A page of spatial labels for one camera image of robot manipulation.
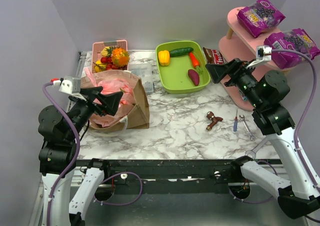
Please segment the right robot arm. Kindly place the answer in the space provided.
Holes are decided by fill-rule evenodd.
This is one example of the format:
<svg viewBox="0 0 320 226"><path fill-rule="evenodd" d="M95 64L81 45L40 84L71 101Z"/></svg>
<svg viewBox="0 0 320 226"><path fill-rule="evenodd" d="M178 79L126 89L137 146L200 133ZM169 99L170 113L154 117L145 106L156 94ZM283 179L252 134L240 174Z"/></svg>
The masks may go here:
<svg viewBox="0 0 320 226"><path fill-rule="evenodd" d="M308 217L320 208L320 178L295 136L297 127L290 113L281 104L290 91L287 79L283 72L270 70L257 81L247 64L247 61L233 59L226 64L206 64L205 67L214 83L229 76L225 86L236 86L247 97L253 106L253 120L276 150L288 179L264 169L249 156L238 158L234 169L270 193L288 217Z"/></svg>

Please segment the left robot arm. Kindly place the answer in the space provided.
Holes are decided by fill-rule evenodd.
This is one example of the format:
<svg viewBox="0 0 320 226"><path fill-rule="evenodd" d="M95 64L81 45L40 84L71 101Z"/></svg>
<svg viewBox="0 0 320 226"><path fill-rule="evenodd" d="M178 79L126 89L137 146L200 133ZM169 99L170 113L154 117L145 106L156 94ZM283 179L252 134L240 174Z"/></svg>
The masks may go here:
<svg viewBox="0 0 320 226"><path fill-rule="evenodd" d="M69 96L74 105L69 112L65 112L49 95L46 87L43 87L43 92L51 105L38 116L38 132L43 136L38 156L44 185L42 224L84 225L90 200L108 175L108 165L103 160L92 160L89 178L81 184L74 197L70 197L80 151L79 132L93 114L114 116L123 93L118 91L103 95L102 87L81 89L79 93Z"/></svg>

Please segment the brown paper grocery bag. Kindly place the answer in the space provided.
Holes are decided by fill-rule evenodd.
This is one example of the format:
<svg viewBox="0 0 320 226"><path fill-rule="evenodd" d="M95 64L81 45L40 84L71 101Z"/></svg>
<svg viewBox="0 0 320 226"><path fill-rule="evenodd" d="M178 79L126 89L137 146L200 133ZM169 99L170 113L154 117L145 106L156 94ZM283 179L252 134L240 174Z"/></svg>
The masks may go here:
<svg viewBox="0 0 320 226"><path fill-rule="evenodd" d="M106 71L106 74L110 75L111 77L114 77L117 74L117 71L120 71L121 73L129 73L131 77L137 79L137 84L133 89L135 105L128 115L121 118L113 126L106 127L106 128L98 127L96 124L91 124L91 119L90 119L89 120L90 127L96 130L97 132L103 132L103 133L126 130L130 128L148 128L150 123L149 103L148 103L145 89L142 85L141 78L139 78L138 76L134 75L129 71L121 71L121 70L108 70ZM82 88L89 88L90 83L91 82L86 75L82 77L81 79Z"/></svg>

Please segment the pink plastic bag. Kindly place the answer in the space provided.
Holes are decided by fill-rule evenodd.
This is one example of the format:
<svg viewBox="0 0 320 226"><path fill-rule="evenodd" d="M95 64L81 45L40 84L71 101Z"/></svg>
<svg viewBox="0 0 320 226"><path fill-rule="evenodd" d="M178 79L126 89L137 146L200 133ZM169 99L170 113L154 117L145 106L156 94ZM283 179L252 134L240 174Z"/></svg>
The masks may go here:
<svg viewBox="0 0 320 226"><path fill-rule="evenodd" d="M117 71L117 74L114 77L107 75L106 71L94 74L89 68L85 68L84 72L90 80L89 87L101 86L101 93L103 95L112 94L118 91L123 92L117 113L114 116L106 115L103 117L94 114L90 118L91 124L96 124L98 127L102 128L110 127L129 114L136 103L133 89L137 84L137 79L131 77L129 73L121 73L120 71Z"/></svg>

